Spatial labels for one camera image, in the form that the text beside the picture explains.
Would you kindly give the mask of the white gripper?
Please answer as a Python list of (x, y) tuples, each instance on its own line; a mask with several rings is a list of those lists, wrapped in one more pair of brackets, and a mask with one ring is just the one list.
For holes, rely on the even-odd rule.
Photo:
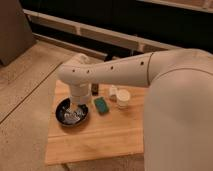
[(70, 99), (76, 105), (87, 104), (91, 100), (91, 89), (89, 84), (71, 85)]

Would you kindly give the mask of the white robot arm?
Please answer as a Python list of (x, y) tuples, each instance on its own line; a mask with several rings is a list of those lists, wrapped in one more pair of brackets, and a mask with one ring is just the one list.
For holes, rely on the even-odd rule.
[(212, 53), (173, 49), (97, 64), (80, 53), (58, 75), (75, 104), (88, 101), (91, 83), (146, 87), (145, 171), (213, 171)]

